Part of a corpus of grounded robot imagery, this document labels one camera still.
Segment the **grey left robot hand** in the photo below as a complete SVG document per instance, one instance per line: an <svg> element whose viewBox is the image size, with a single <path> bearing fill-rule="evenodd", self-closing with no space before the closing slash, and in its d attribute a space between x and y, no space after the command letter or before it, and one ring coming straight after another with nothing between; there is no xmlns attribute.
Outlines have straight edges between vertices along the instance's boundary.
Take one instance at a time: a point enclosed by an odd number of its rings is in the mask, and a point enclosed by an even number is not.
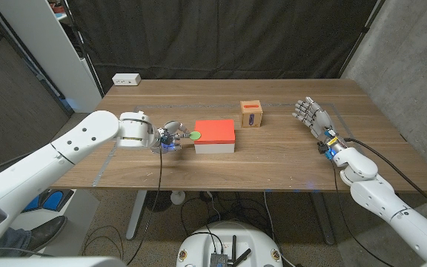
<svg viewBox="0 0 427 267"><path fill-rule="evenodd" d="M166 154L182 148L180 139L189 138L191 132L178 121L169 121L158 128L154 135L154 144L150 147L155 154Z"/></svg>

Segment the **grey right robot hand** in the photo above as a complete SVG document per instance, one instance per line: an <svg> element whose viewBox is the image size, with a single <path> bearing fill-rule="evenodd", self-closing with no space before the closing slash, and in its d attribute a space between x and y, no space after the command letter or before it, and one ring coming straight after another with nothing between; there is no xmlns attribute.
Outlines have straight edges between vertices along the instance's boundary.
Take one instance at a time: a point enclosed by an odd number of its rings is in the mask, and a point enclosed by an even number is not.
<svg viewBox="0 0 427 267"><path fill-rule="evenodd" d="M308 127L311 134L319 141L327 143L336 137L339 142L344 142L343 138L339 137L327 111L311 97L307 96L304 101L298 100L292 116Z"/></svg>

